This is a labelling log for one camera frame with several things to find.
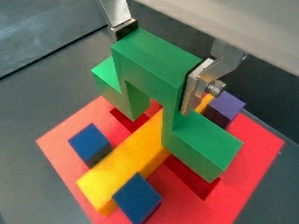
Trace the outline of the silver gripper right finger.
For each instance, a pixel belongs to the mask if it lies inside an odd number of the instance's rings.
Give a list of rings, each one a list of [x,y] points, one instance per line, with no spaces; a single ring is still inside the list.
[[[231,73],[248,54],[219,39],[213,40],[211,58],[200,62],[185,75],[180,112],[184,116],[200,105],[203,96],[219,97],[227,84],[220,77]]]

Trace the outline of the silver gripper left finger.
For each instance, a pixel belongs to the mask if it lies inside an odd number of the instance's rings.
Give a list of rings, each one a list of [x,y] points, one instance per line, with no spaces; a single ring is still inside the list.
[[[132,18],[127,0],[97,1],[105,14],[112,41],[117,42],[137,29],[137,21]]]

